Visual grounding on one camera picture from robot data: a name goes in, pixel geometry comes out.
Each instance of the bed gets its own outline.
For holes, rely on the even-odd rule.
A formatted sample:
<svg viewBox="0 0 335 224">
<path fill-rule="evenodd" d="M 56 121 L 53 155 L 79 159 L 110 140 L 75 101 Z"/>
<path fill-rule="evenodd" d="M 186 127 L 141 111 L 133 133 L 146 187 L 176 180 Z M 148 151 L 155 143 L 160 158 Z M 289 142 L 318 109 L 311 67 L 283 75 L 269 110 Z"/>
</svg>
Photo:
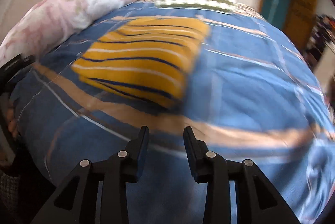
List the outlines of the bed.
<svg viewBox="0 0 335 224">
<path fill-rule="evenodd" d="M 210 30 L 170 109 L 88 85 L 71 69 L 104 34 L 147 16 L 199 19 Z M 143 176 L 127 185 L 130 223 L 202 222 L 206 186 L 189 172 L 189 125 L 224 158 L 255 161 L 301 223 L 313 223 L 334 191 L 334 126 L 318 81 L 292 42 L 241 4 L 232 14 L 153 0 L 124 6 L 40 58 L 11 100 L 22 141 L 56 186 L 82 159 L 107 159 L 149 127 Z M 236 223 L 233 184 L 231 199 Z"/>
</svg>

